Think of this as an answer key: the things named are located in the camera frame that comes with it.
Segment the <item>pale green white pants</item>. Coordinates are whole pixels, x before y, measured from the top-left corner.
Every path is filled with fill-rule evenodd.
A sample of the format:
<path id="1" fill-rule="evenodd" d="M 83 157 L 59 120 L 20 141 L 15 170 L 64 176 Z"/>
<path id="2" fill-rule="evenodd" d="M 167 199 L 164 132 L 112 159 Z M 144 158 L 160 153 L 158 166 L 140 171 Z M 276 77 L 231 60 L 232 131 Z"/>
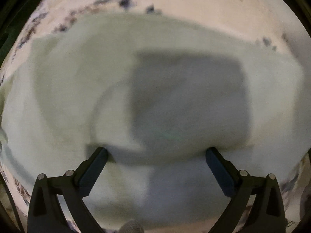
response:
<path id="1" fill-rule="evenodd" d="M 305 72 L 291 55 L 156 15 L 98 13 L 35 39 L 1 86 L 1 162 L 27 191 L 99 146 L 98 223 L 148 229 L 218 217 L 215 147 L 280 181 L 310 147 Z"/>

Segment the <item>floral patterned bed sheet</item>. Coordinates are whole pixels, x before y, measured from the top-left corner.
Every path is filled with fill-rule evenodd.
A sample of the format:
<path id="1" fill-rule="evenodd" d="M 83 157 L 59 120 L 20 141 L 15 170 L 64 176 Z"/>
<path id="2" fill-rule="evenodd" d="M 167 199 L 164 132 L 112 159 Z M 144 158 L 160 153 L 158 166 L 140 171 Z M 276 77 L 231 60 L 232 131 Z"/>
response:
<path id="1" fill-rule="evenodd" d="M 310 127 L 310 20 L 298 17 L 285 0 L 11 0 L 1 14 L 1 86 L 27 60 L 35 39 L 66 32 L 80 18 L 98 13 L 165 16 L 200 25 L 280 54 L 291 55 L 305 72 L 306 94 L 303 100 L 308 107 Z M 230 161 L 222 152 L 218 149 L 217 151 L 225 160 Z M 246 170 L 251 176 L 265 178 L 268 174 L 273 174 L 254 175 L 230 162 L 237 170 Z M 68 170 L 76 170 L 79 165 Z M 280 181 L 276 175 L 275 177 L 284 205 L 285 232 L 310 232 L 310 147 L 286 180 Z M 27 191 L 1 162 L 1 209 L 7 222 L 16 231 L 28 232 L 27 219 L 32 191 Z M 89 196 L 82 198 L 86 207 L 86 200 L 90 198 L 91 192 Z M 231 198 L 224 197 L 228 199 L 227 207 Z M 80 232 L 64 197 L 58 195 L 58 200 L 69 227 L 73 232 Z M 250 196 L 233 232 L 242 230 L 254 201 L 255 196 Z M 224 210 L 215 218 L 153 229 L 146 228 L 135 218 L 126 221 L 117 229 L 105 229 L 91 211 L 90 213 L 104 232 L 210 232 Z"/>

